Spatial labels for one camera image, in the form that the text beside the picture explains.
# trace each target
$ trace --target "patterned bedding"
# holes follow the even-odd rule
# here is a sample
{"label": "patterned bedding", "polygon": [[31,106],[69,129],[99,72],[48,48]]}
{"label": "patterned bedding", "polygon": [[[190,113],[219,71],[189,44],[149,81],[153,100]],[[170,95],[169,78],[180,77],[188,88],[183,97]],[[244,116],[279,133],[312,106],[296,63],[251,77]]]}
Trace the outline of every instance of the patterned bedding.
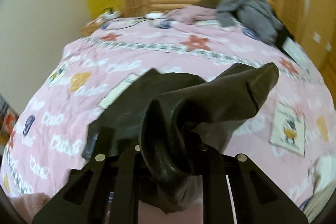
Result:
{"label": "patterned bedding", "polygon": [[[336,147],[336,113],[319,72],[302,70],[241,25],[222,29],[214,21],[196,26],[142,20],[111,21],[64,48],[59,66],[30,100],[5,148],[0,184],[6,194],[52,197],[63,187],[69,169],[85,164],[81,152],[87,125],[103,112],[99,103],[130,73],[142,75],[154,67],[161,73],[186,72],[211,81],[236,62],[254,67],[274,62],[280,71],[277,85],[259,113],[234,132],[223,153],[247,154],[296,205],[309,198],[309,168]],[[277,102],[305,117],[305,157],[269,143]],[[202,221],[198,204],[165,218],[144,203],[139,210],[140,223],[148,221],[149,213],[151,221],[160,219],[157,223],[177,223],[177,218],[183,223]]]}

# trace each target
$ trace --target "electrical outlet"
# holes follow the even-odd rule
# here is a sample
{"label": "electrical outlet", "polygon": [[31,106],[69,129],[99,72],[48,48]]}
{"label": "electrical outlet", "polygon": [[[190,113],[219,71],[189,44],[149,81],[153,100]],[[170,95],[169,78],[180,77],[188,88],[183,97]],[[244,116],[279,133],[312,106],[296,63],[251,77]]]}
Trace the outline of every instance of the electrical outlet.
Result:
{"label": "electrical outlet", "polygon": [[321,37],[320,37],[320,35],[317,32],[314,33],[313,39],[314,39],[314,41],[316,43],[320,43],[321,42]]}
{"label": "electrical outlet", "polygon": [[331,52],[332,49],[333,49],[333,46],[330,45],[330,43],[328,43],[328,44],[326,45],[326,48],[327,48],[328,52]]}

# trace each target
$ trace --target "gray clothing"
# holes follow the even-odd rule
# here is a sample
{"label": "gray clothing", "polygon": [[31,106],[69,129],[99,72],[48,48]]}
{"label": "gray clothing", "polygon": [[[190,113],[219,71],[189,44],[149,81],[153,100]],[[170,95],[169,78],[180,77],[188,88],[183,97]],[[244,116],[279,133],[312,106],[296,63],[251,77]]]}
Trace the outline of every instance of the gray clothing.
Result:
{"label": "gray clothing", "polygon": [[238,21],[268,45],[275,43],[277,31],[283,28],[266,0],[221,0],[217,6],[216,19],[222,27],[235,25],[231,12],[236,12]]}

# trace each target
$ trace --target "black fabric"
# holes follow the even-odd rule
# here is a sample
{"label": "black fabric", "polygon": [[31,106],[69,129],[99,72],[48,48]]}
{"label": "black fabric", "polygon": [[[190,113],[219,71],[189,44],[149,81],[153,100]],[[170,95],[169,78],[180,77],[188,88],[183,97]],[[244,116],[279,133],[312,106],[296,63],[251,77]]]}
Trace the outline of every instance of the black fabric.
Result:
{"label": "black fabric", "polygon": [[[89,125],[83,157],[90,158],[102,126],[114,129],[109,156],[138,140],[152,178],[142,182],[148,187],[142,187],[140,199],[165,213],[184,210],[201,188],[192,176],[185,134],[199,133],[221,151],[233,130],[258,113],[277,80],[273,63],[259,69],[236,63],[208,83],[196,75],[151,69]],[[211,134],[214,124],[217,135]]]}

